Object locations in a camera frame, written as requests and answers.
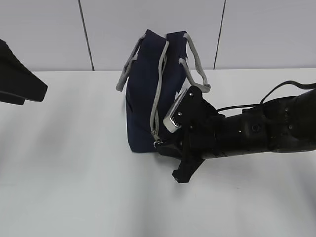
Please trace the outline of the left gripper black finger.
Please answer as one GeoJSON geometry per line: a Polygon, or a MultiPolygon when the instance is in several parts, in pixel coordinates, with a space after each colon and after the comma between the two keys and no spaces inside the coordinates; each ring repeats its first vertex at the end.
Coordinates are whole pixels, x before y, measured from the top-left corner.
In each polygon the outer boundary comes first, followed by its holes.
{"type": "Polygon", "coordinates": [[[41,102],[47,89],[48,86],[30,72],[1,40],[0,101],[15,105],[23,105],[26,100],[41,102]]]}

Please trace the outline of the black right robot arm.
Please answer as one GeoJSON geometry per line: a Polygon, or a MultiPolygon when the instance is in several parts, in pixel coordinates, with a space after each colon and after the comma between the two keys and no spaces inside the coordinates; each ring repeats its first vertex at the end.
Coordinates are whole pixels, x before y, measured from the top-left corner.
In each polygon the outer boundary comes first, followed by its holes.
{"type": "Polygon", "coordinates": [[[187,183],[209,158],[273,152],[298,153],[316,148],[316,92],[277,98],[226,117],[192,86],[166,116],[170,137],[157,144],[157,151],[177,158],[172,173],[187,183]]]}

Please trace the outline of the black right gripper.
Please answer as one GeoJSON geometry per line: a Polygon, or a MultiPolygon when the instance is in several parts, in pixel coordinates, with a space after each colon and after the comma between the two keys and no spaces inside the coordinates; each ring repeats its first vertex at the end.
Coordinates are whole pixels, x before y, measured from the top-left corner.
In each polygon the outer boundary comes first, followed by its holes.
{"type": "Polygon", "coordinates": [[[183,133],[182,148],[176,143],[156,142],[156,151],[166,157],[181,158],[179,167],[172,172],[178,183],[188,183],[205,159],[220,156],[213,127],[190,125],[183,133]]]}

